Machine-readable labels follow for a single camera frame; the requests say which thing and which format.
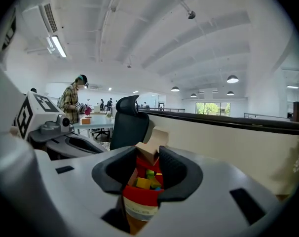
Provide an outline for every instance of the brown pillar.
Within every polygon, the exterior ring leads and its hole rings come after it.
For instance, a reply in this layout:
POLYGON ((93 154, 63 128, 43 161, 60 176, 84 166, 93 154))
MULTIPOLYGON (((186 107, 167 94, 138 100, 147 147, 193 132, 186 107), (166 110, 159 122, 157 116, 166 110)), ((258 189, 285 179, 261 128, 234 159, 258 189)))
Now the brown pillar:
POLYGON ((293 102, 293 121, 299 122, 299 102, 293 102))

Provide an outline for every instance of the man in plaid shirt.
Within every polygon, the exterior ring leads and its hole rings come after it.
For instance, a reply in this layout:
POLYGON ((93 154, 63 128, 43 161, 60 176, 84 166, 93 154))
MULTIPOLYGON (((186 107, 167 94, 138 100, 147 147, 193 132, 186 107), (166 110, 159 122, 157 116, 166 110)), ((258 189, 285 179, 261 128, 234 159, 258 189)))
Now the man in plaid shirt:
POLYGON ((75 81, 65 89, 57 103, 57 107, 66 114, 71 124, 79 122, 80 108, 83 107, 78 103, 77 92, 84 87, 88 87, 87 77, 85 75, 79 75, 75 81))

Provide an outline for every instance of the plaid shirt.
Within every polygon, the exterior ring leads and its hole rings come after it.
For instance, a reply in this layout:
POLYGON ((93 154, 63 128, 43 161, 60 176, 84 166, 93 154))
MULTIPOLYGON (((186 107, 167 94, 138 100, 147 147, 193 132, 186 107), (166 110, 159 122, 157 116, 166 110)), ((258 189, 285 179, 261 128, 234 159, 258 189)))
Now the plaid shirt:
POLYGON ((71 124, 79 122, 79 113, 75 110, 67 109, 69 105, 76 105, 78 102, 77 89, 74 88, 74 85, 71 84, 66 88, 63 95, 58 101, 58 107, 66 114, 70 119, 71 124))

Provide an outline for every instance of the black ledge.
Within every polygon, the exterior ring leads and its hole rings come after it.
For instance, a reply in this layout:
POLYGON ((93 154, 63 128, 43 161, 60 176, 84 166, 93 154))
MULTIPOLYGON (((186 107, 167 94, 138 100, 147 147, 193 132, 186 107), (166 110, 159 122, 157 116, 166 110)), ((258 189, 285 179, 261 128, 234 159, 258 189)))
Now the black ledge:
POLYGON ((162 112, 162 111, 150 111, 142 110, 142 112, 149 115, 179 119, 194 123, 203 123, 210 125, 226 126, 238 129, 283 133, 291 135, 299 135, 299 123, 287 122, 287 121, 276 121, 276 120, 265 120, 265 119, 254 119, 254 118, 231 118, 224 116, 213 116, 204 114, 192 114, 192 113, 175 113, 175 112, 162 112))

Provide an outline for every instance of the black office chair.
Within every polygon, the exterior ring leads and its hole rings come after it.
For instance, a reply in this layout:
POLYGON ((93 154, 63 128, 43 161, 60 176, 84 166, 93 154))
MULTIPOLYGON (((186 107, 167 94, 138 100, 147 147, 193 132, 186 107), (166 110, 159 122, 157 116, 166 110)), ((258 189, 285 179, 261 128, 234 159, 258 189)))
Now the black office chair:
POLYGON ((123 97, 117 102, 110 150, 143 142, 150 119, 146 113, 138 112, 138 97, 139 95, 123 97))

